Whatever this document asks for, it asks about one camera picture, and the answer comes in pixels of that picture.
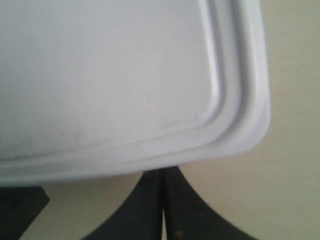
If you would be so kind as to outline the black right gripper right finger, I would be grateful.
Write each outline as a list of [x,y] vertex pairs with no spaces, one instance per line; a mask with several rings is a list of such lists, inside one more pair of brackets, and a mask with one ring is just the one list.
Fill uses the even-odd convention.
[[162,170],[163,210],[168,240],[253,240],[215,212],[178,167]]

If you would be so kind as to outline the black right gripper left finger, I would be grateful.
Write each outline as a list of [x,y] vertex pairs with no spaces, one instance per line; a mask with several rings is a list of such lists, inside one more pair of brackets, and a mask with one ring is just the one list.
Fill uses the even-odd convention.
[[142,174],[123,204],[85,240],[160,240],[163,231],[162,171]]

